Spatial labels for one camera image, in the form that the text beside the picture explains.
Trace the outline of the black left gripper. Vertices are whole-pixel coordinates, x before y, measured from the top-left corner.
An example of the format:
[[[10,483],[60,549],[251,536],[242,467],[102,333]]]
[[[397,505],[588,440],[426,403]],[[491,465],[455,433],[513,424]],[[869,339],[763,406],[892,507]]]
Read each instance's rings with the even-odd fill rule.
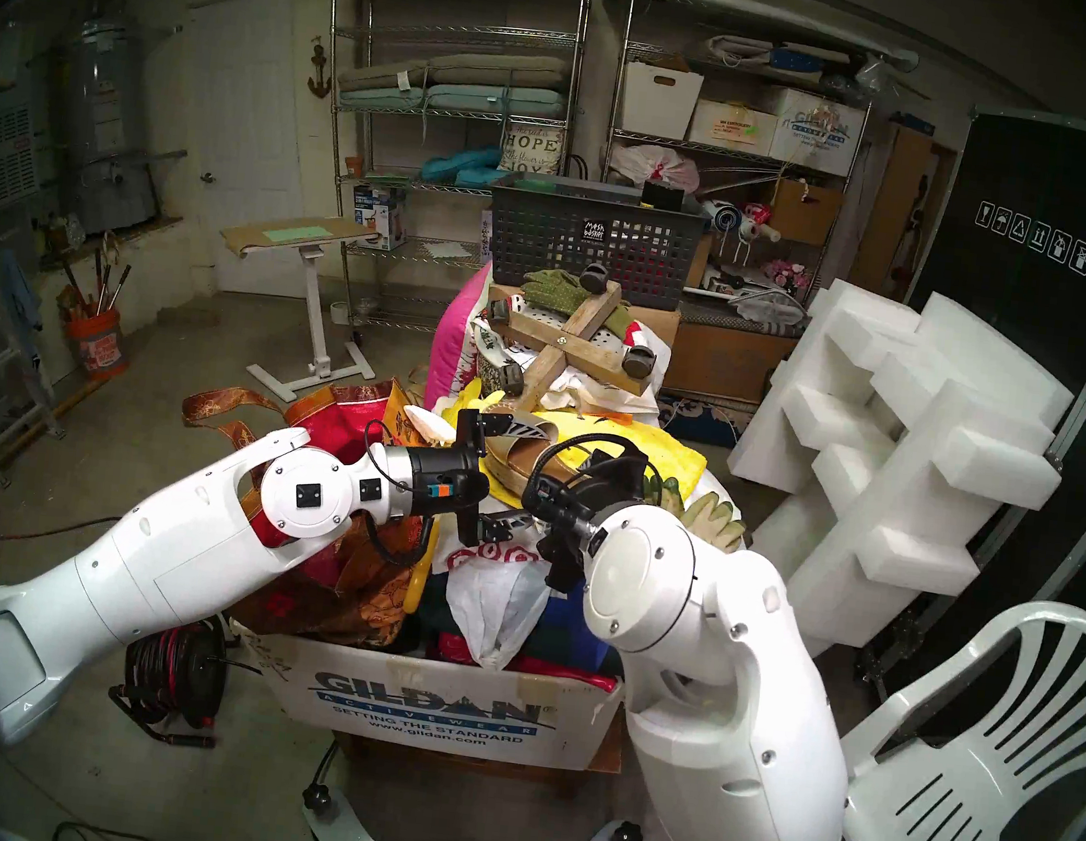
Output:
[[[460,409],[455,441],[449,447],[411,447],[411,509],[414,515],[456,514],[460,544],[477,547],[484,540],[512,541],[514,530],[536,525],[525,509],[484,511],[480,503],[490,492],[479,462],[487,455],[487,440],[519,437],[517,412]]]

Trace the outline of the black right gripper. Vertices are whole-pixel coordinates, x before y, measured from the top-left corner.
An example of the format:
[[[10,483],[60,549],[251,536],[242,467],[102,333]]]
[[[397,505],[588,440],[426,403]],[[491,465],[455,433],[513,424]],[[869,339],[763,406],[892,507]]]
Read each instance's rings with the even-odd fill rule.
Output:
[[[585,442],[559,440],[539,454],[525,486],[521,506],[545,524],[546,536],[536,545],[541,558],[550,562],[546,583],[556,592],[571,593],[584,583],[584,558],[596,554],[605,540],[601,522],[616,510],[647,503],[657,493],[651,481],[659,472],[639,447],[620,445],[616,457],[593,450],[588,462],[572,476],[547,475],[545,467],[569,448]]]

